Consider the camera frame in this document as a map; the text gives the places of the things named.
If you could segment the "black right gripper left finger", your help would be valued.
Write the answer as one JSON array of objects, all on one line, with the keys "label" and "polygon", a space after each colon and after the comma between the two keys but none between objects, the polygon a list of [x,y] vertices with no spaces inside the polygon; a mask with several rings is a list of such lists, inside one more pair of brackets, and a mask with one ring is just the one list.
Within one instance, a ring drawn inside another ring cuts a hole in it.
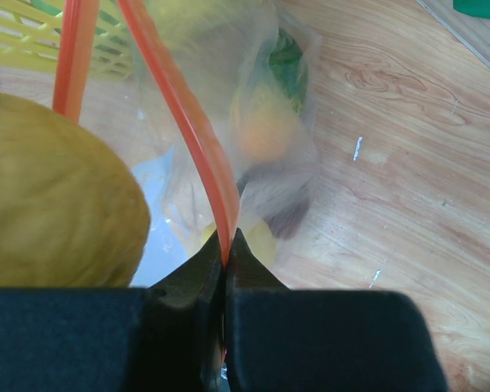
[{"label": "black right gripper left finger", "polygon": [[0,288],[0,391],[216,391],[217,236],[152,287]]}]

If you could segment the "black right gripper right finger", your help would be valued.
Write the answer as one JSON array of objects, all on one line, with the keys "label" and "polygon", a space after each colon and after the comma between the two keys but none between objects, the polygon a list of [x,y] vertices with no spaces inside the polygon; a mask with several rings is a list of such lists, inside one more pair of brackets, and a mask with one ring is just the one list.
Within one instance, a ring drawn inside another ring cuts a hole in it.
[{"label": "black right gripper right finger", "polygon": [[400,292],[291,289],[236,233],[225,290],[233,391],[445,391],[417,305]]}]

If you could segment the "yellow plastic basket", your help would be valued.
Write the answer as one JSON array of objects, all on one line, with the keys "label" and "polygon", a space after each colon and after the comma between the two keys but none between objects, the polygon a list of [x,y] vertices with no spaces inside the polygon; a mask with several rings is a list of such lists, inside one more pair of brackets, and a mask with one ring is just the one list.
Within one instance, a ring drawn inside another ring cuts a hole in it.
[{"label": "yellow plastic basket", "polygon": [[[64,5],[63,1],[0,1],[0,65],[53,74]],[[90,75],[123,80],[131,73],[131,51],[118,4],[101,1]]]}]

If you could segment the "yellow apple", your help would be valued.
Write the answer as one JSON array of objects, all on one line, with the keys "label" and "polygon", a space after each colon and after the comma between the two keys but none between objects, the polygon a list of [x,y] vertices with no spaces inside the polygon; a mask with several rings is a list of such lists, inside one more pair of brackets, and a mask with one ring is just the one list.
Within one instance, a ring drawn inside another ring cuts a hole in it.
[{"label": "yellow apple", "polygon": [[278,244],[269,226],[254,216],[242,216],[238,222],[248,247],[266,268],[271,268],[277,258]]}]

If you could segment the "dark red apple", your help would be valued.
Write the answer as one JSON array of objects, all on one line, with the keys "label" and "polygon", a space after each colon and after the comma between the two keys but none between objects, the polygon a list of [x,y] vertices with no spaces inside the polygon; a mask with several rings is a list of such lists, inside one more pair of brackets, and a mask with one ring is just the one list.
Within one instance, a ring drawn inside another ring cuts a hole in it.
[{"label": "dark red apple", "polygon": [[294,238],[314,199],[318,165],[265,163],[236,181],[242,208],[257,213],[276,239]]}]

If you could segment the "yellow lemon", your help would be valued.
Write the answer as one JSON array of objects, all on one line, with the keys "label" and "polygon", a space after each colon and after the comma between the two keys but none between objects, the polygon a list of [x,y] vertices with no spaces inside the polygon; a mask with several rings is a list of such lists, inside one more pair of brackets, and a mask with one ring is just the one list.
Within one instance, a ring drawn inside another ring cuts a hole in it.
[{"label": "yellow lemon", "polygon": [[103,140],[0,92],[0,287],[127,287],[149,227],[141,187]]}]

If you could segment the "orange green mango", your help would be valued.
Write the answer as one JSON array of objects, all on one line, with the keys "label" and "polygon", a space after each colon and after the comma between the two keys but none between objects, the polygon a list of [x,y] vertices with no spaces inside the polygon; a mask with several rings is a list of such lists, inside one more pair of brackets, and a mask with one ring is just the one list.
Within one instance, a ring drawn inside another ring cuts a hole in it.
[{"label": "orange green mango", "polygon": [[257,86],[236,95],[231,113],[238,149],[253,163],[272,163],[283,158],[301,128],[290,100],[273,87]]}]

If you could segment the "clear zip top bag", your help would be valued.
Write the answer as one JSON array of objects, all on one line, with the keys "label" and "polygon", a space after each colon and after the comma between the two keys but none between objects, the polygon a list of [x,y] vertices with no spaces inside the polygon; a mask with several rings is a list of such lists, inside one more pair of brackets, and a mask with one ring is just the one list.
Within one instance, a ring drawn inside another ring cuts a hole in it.
[{"label": "clear zip top bag", "polygon": [[[131,281],[148,287],[212,235],[228,254],[232,239],[242,232],[240,218],[260,218],[243,210],[236,181],[264,163],[253,163],[239,151],[231,106],[236,95],[257,86],[283,93],[269,67],[279,29],[303,50],[309,84],[297,114],[296,142],[272,163],[315,163],[319,176],[312,83],[320,39],[277,1],[115,1],[127,31],[132,73],[123,80],[95,78],[91,55],[100,2],[64,1],[55,107],[86,122],[96,107],[96,91],[126,98],[120,108],[109,105],[110,124],[101,136],[130,165],[150,209],[143,259]],[[296,255],[305,219],[294,238],[276,239],[271,268]]]}]

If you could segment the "green cabbage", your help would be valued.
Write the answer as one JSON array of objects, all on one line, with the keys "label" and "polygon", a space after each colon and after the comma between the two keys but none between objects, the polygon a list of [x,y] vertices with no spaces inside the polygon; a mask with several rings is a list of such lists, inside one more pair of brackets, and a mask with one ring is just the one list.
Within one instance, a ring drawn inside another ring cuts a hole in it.
[{"label": "green cabbage", "polygon": [[285,29],[278,30],[276,47],[269,55],[269,68],[290,100],[292,109],[301,114],[309,84],[309,67],[303,50]]}]

